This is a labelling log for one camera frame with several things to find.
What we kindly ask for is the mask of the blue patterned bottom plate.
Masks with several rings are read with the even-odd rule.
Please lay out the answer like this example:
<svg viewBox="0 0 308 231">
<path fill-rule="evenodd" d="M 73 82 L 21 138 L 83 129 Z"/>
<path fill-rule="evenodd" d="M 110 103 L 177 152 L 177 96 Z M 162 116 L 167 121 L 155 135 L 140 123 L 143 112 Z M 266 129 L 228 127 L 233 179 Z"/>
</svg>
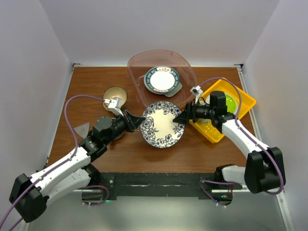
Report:
<svg viewBox="0 0 308 231">
<path fill-rule="evenodd" d="M 155 148 L 168 148 L 182 137 L 185 126 L 174 123 L 173 119 L 181 110 L 168 101 L 158 101 L 149 105 L 142 113 L 145 120 L 140 131 L 145 141 Z"/>
</svg>

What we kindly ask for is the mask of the pale green divided dish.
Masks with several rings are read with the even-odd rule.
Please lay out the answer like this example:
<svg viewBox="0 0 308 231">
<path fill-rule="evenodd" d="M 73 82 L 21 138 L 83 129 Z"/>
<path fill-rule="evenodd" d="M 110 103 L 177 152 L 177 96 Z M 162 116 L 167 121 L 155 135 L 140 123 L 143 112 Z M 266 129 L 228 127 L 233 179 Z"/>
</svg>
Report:
<svg viewBox="0 0 308 231">
<path fill-rule="evenodd" d="M 165 94 L 167 97 L 172 97 L 182 89 L 182 84 L 179 83 L 172 91 Z"/>
</svg>

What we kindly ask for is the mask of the green rimmed lettered plate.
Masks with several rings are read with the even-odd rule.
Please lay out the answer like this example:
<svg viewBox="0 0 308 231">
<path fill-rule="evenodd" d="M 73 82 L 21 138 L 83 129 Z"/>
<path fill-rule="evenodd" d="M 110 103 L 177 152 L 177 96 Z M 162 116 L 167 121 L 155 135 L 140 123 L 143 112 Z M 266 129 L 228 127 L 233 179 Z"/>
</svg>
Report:
<svg viewBox="0 0 308 231">
<path fill-rule="evenodd" d="M 156 66 L 144 75 L 143 82 L 152 93 L 165 95 L 180 83 L 180 75 L 172 67 Z"/>
</svg>

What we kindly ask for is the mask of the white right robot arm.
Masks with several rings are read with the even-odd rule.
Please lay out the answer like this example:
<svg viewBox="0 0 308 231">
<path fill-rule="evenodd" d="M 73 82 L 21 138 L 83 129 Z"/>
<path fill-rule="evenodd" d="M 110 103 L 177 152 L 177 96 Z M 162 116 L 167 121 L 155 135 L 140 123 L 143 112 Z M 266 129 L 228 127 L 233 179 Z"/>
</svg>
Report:
<svg viewBox="0 0 308 231">
<path fill-rule="evenodd" d="M 275 195 L 283 190 L 285 173 L 281 150 L 277 147 L 270 148 L 258 140 L 235 114 L 228 112 L 224 92 L 211 92 L 209 103 L 187 103 L 173 122 L 187 125 L 198 119 L 209 119 L 246 158 L 244 167 L 226 165 L 217 168 L 214 183 L 218 188 L 226 189 L 230 184 L 238 183 L 246 185 L 253 194 L 266 192 Z"/>
</svg>

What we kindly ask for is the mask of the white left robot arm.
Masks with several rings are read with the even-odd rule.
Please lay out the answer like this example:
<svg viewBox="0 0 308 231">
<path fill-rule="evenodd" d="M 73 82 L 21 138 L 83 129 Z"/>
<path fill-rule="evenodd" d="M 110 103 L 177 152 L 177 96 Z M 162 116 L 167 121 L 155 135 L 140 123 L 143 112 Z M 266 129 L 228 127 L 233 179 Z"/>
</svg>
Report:
<svg viewBox="0 0 308 231">
<path fill-rule="evenodd" d="M 30 223 L 43 214 L 47 206 L 78 188 L 96 188 L 98 170 L 91 165 L 107 151 L 107 146 L 124 132 L 134 132 L 145 120 L 124 110 L 121 115 L 101 117 L 88 136 L 69 154 L 49 167 L 27 176 L 19 175 L 9 201 L 21 218 Z"/>
</svg>

